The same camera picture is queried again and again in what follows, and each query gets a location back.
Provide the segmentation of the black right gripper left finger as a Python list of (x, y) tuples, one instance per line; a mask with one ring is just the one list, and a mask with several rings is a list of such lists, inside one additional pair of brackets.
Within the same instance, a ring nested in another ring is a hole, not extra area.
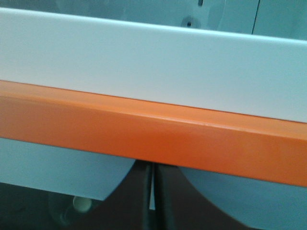
[(149, 230), (152, 164), (135, 161), (112, 194), (76, 223), (73, 230)]

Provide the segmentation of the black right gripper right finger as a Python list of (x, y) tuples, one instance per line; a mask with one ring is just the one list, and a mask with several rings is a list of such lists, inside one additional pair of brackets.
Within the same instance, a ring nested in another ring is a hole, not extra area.
[(246, 230), (187, 180), (178, 167), (154, 165), (154, 199), (159, 230)]

